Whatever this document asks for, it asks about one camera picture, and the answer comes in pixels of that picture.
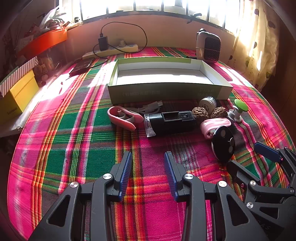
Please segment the black oval remote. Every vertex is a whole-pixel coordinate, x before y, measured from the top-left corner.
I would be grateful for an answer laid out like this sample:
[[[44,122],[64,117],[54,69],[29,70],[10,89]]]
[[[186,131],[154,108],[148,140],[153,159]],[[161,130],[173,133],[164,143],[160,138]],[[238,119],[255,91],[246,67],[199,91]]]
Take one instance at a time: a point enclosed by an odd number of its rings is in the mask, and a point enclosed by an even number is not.
[[[220,126],[213,134],[212,151],[222,163],[227,163],[234,154],[235,140],[227,126]]]

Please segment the green top white stand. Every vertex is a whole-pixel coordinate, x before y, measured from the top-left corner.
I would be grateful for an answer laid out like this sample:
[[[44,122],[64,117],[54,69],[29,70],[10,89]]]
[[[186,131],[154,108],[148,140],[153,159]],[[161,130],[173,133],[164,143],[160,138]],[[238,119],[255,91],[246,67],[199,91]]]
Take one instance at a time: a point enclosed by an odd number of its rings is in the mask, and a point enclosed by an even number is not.
[[[241,123],[241,121],[243,120],[241,114],[243,112],[248,112],[248,106],[240,99],[235,99],[233,109],[229,109],[229,111],[227,112],[228,118],[231,121]]]

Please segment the brown walnut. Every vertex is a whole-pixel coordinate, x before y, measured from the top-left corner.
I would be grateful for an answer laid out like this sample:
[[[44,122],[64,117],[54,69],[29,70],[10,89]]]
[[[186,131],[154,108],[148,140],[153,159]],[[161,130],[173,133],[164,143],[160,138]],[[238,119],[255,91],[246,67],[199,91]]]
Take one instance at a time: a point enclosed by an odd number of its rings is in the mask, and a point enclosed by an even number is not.
[[[226,118],[227,116],[227,109],[222,106],[215,108],[211,113],[211,118]]]
[[[200,125],[203,121],[209,119],[208,112],[203,107],[198,106],[193,108],[192,114],[198,125]]]

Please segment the black bike light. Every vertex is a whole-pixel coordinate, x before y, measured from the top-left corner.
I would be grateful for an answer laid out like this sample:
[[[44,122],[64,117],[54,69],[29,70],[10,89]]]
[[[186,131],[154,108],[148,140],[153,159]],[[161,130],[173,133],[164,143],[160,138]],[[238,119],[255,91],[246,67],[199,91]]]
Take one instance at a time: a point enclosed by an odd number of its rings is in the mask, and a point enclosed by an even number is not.
[[[191,111],[170,111],[144,115],[147,138],[191,131],[196,124],[197,120]]]

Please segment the small clear silver jar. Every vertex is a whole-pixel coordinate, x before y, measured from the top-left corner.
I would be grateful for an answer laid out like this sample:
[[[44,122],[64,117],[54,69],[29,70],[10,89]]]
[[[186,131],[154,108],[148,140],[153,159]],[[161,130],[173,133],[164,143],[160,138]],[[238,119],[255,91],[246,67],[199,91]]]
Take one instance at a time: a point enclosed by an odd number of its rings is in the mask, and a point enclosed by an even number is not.
[[[213,97],[207,96],[199,101],[199,107],[204,108],[208,114],[211,114],[217,107],[217,102]]]

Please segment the yellow spotted curtain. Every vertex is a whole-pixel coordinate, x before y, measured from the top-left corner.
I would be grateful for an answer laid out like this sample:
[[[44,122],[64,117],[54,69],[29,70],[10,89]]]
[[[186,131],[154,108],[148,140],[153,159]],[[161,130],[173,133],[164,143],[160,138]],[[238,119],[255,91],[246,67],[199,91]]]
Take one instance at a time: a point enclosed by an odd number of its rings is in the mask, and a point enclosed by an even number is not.
[[[227,65],[261,91],[275,73],[280,18],[265,1],[241,1],[238,30]]]

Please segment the green white cardboard box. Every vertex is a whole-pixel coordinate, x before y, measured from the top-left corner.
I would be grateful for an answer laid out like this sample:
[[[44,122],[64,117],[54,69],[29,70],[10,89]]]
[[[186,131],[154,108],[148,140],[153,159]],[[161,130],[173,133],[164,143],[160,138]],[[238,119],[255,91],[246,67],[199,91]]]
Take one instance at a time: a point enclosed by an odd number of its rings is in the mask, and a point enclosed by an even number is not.
[[[108,84],[113,104],[158,100],[227,100],[233,86],[202,60],[177,57],[118,59]]]

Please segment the black smartphone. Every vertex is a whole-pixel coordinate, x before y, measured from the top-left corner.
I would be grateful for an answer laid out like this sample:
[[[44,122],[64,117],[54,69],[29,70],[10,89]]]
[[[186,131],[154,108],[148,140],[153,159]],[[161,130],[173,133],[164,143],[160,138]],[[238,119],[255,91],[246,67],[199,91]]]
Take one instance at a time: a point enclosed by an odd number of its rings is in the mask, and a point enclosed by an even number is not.
[[[73,77],[75,75],[81,75],[89,70],[92,63],[94,61],[94,58],[88,58],[88,59],[81,59],[75,67],[69,72],[69,76]]]

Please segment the yellow box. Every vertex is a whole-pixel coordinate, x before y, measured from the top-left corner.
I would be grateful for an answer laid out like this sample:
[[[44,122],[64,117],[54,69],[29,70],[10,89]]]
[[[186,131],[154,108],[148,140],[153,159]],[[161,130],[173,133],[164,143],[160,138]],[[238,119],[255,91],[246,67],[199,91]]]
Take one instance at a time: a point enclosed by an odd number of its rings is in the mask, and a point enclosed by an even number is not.
[[[22,114],[38,90],[34,72],[30,70],[1,98],[1,124]]]

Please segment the small white black heater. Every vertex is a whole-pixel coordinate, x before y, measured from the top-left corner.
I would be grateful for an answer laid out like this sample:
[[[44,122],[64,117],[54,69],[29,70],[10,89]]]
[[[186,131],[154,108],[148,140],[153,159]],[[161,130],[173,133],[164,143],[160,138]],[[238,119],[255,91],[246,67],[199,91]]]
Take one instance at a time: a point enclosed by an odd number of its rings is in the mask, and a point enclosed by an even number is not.
[[[221,51],[219,36],[201,28],[196,37],[196,58],[206,63],[216,63]]]

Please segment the white power strip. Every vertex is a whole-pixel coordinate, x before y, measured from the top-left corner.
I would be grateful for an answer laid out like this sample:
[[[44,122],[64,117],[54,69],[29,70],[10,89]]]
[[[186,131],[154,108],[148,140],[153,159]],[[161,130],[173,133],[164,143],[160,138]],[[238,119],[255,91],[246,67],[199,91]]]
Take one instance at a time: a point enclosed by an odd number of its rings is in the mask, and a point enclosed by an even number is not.
[[[106,57],[106,56],[117,55],[125,52],[132,53],[137,51],[138,51],[137,44],[126,45],[124,47],[117,46],[116,48],[109,47],[107,50],[104,50],[104,51],[94,50],[92,52],[88,52],[82,56],[82,59]]]

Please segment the striped box lid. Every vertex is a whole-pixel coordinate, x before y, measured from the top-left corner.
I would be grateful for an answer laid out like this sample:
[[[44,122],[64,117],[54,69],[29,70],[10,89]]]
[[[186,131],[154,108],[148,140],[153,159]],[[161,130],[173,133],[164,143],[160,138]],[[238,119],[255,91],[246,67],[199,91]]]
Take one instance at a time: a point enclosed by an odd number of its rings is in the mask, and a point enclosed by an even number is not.
[[[22,66],[15,68],[9,75],[1,82],[0,90],[1,97],[4,97],[6,93],[29,71],[31,71],[39,63],[37,56],[24,63]]]

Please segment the black charger adapter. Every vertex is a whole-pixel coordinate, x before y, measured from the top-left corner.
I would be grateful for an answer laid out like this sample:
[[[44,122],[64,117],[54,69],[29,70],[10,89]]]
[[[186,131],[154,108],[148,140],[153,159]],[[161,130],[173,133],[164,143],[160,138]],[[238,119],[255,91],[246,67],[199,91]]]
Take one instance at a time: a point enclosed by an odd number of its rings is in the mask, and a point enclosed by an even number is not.
[[[107,37],[104,36],[102,33],[100,34],[98,38],[98,44],[99,44],[99,49],[100,51],[105,51],[108,49],[108,40]]]

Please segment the orange box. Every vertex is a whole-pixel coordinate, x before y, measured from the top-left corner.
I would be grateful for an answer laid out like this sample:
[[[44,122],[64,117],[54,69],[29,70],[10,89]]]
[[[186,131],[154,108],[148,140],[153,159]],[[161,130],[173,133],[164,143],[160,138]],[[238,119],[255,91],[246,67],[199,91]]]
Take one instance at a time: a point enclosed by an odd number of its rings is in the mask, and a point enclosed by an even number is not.
[[[16,56],[20,58],[24,56],[30,60],[51,47],[60,44],[67,40],[67,29],[61,28],[46,32],[33,41],[29,42],[23,49],[17,52]]]

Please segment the window frame bars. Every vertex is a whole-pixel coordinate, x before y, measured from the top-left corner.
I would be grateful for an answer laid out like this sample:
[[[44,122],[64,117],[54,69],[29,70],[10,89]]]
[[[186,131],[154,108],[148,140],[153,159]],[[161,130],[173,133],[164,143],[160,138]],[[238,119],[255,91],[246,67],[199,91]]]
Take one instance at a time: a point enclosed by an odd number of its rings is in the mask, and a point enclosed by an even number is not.
[[[72,22],[119,14],[172,14],[236,32],[242,1],[54,1]]]

